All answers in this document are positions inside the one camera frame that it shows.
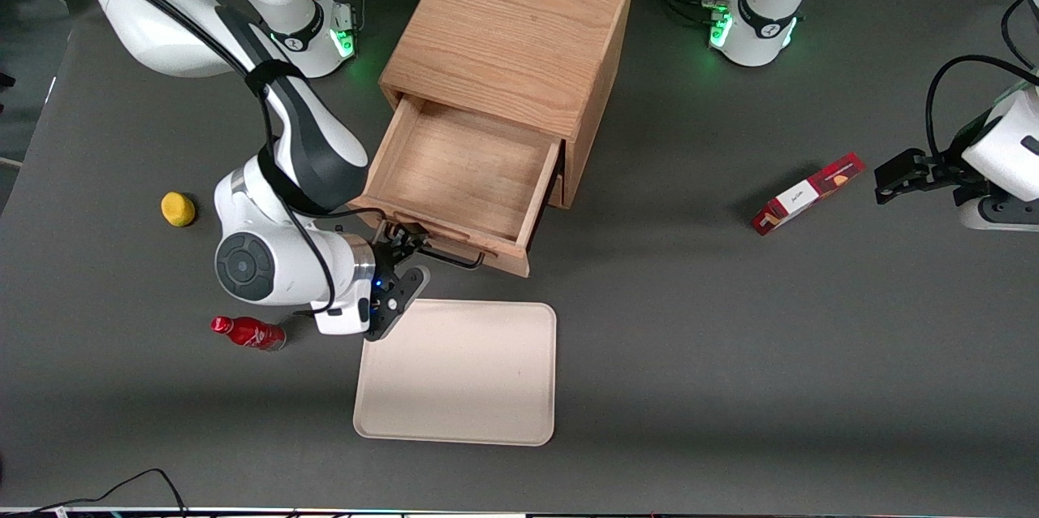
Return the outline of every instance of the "gray tabletop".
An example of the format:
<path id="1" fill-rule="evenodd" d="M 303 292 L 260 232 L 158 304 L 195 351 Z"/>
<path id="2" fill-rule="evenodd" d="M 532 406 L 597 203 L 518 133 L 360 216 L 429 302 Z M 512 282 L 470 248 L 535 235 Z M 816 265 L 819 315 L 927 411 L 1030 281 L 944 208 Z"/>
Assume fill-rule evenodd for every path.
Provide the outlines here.
<path id="1" fill-rule="evenodd" d="M 369 151 L 416 1 L 370 0 L 359 59 L 314 82 Z M 789 51 L 746 70 L 635 0 L 531 278 L 430 263 L 426 296 L 557 310 L 539 448 L 362 439 L 359 337 L 289 323 L 271 355 L 215 336 L 213 315 L 285 315 L 232 300 L 211 267 L 212 188 L 260 147 L 260 112 L 230 75 L 145 70 L 85 8 L 0 219 L 0 505 L 160 466 L 199 507 L 1035 516 L 1039 237 L 961 228 L 949 192 L 876 207 L 872 176 L 773 236 L 749 226 L 814 166 L 924 144 L 933 73 L 1003 54 L 1011 1 L 808 0 Z M 1010 83 L 953 74 L 939 131 Z M 163 222 L 170 189 L 201 197 L 196 225 Z M 169 498 L 142 483 L 112 502 Z"/>

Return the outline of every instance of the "red box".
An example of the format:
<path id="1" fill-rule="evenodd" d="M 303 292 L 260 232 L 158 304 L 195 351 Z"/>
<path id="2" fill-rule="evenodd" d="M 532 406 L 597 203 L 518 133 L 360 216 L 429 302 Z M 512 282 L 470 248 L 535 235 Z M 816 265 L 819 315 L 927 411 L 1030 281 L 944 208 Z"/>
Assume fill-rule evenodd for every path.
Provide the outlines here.
<path id="1" fill-rule="evenodd" d="M 865 163 L 861 162 L 855 153 L 848 153 L 837 162 L 829 164 L 826 169 L 772 197 L 754 218 L 754 229 L 757 229 L 761 236 L 766 236 L 772 229 L 790 222 L 802 211 L 826 199 L 830 193 L 846 186 L 863 170 Z"/>

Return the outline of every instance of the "open drawer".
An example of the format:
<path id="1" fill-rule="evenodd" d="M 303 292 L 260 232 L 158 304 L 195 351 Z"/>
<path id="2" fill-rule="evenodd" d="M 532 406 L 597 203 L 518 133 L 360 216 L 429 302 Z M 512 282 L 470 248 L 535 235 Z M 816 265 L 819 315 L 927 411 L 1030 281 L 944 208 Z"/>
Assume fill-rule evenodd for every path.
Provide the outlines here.
<path id="1" fill-rule="evenodd" d="M 527 277 L 527 249 L 561 140 L 507 121 L 403 96 L 350 207 L 418 222 L 438 251 Z"/>

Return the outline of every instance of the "wood grain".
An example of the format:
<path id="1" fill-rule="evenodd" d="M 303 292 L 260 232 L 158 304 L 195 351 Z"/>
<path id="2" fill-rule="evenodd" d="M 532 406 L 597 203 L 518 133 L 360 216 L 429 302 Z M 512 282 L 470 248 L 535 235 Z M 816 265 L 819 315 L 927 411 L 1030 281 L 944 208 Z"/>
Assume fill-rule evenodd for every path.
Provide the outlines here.
<path id="1" fill-rule="evenodd" d="M 584 174 L 591 154 L 591 145 L 598 133 L 598 125 L 603 120 L 606 104 L 609 103 L 613 82 L 617 79 L 617 69 L 620 65 L 620 49 L 624 44 L 624 30 L 628 27 L 628 11 L 632 0 L 624 0 L 617 8 L 613 23 L 613 35 L 606 45 L 603 64 L 598 69 L 595 82 L 591 86 L 588 106 L 581 118 L 581 127 L 575 140 L 566 145 L 565 179 L 563 183 L 563 199 L 561 207 L 569 208 L 578 192 L 578 185 Z"/>
<path id="2" fill-rule="evenodd" d="M 576 138 L 627 0 L 422 0 L 380 82 Z"/>
<path id="3" fill-rule="evenodd" d="M 403 96 L 364 195 L 350 207 L 419 222 L 434 240 L 453 241 L 469 254 L 489 251 L 488 264 L 507 263 L 504 270 L 516 274 L 559 148 L 558 137 Z"/>

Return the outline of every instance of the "green led light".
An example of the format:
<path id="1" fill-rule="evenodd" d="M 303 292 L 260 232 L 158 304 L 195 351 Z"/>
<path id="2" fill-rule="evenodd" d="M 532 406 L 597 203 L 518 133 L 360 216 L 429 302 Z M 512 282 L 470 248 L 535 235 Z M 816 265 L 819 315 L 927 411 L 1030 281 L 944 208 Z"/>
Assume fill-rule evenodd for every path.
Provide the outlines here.
<path id="1" fill-rule="evenodd" d="M 796 26 L 797 26 L 797 17 L 794 17 L 794 20 L 790 22 L 790 29 L 787 31 L 787 38 L 782 39 L 783 47 L 790 45 L 790 39 L 794 37 L 794 27 Z"/>
<path id="2" fill-rule="evenodd" d="M 732 28 L 732 16 L 725 15 L 721 21 L 715 23 L 715 28 L 711 30 L 711 45 L 721 49 L 728 38 L 728 31 Z"/>
<path id="3" fill-rule="evenodd" d="M 353 55 L 353 32 L 328 29 L 328 34 L 331 36 L 332 43 L 336 44 L 336 49 L 339 50 L 339 54 L 342 55 L 344 59 Z"/>

